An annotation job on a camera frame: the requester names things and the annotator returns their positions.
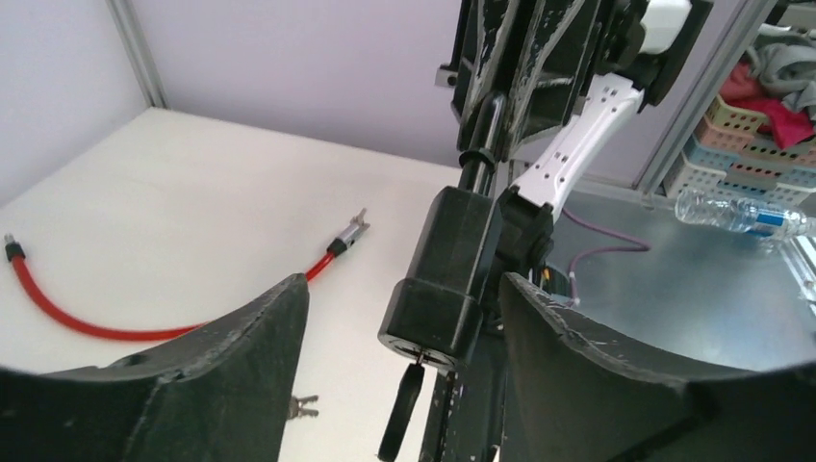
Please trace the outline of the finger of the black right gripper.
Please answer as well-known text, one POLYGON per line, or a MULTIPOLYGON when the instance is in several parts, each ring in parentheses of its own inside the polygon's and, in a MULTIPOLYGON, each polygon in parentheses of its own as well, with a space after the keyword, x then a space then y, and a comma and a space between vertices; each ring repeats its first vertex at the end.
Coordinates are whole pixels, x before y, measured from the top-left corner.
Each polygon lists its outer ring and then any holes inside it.
POLYGON ((566 125, 599 35, 599 1, 536 1, 523 28, 506 122, 506 158, 566 125))
POLYGON ((468 147, 476 119, 493 91, 511 93, 519 46, 529 19, 527 1, 463 1, 455 45, 458 58, 455 116, 457 147, 468 147))

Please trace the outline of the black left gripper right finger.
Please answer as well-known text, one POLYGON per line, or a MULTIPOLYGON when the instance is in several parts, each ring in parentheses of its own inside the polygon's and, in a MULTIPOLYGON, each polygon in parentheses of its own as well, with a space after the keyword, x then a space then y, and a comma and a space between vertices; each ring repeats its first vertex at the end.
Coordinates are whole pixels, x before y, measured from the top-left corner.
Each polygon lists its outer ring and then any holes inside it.
POLYGON ((751 372, 637 341, 525 278, 499 283, 533 461, 811 461, 815 367, 751 372))

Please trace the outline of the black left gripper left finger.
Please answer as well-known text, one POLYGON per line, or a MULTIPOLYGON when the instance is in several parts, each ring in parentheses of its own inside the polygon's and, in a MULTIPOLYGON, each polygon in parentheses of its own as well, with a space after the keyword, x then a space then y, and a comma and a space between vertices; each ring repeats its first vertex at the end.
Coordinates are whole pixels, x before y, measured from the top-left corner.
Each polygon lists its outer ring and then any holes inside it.
POLYGON ((309 312, 294 274, 105 368, 1 371, 5 461, 275 461, 309 312))

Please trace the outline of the key bunch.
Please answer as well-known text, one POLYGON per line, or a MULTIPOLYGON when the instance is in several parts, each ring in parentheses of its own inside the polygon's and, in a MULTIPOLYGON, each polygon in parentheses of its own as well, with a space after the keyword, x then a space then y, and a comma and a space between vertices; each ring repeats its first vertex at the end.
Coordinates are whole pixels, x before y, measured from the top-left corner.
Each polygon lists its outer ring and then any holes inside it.
POLYGON ((319 401, 319 395, 309 395, 305 397, 290 396, 287 412, 287 420, 300 418, 316 418, 319 410, 312 407, 319 401))

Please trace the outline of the black padlock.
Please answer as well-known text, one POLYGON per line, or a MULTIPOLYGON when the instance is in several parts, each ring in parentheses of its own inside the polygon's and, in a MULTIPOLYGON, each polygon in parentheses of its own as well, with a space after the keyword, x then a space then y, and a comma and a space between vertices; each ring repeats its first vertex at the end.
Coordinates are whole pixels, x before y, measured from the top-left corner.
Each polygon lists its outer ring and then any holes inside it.
POLYGON ((459 183, 433 199, 378 331, 385 347, 441 370, 470 360, 483 320, 480 300, 502 228, 493 192, 505 109, 501 92, 482 101, 459 183))

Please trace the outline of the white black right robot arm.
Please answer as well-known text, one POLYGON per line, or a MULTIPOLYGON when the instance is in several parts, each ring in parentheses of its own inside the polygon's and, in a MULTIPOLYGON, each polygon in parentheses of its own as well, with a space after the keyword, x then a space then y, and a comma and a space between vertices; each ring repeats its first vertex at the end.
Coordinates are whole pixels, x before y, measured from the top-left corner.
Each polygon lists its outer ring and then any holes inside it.
POLYGON ((464 1, 451 53, 462 167, 548 147, 499 196, 499 272, 540 270, 576 181, 609 139, 662 102, 708 1, 464 1))

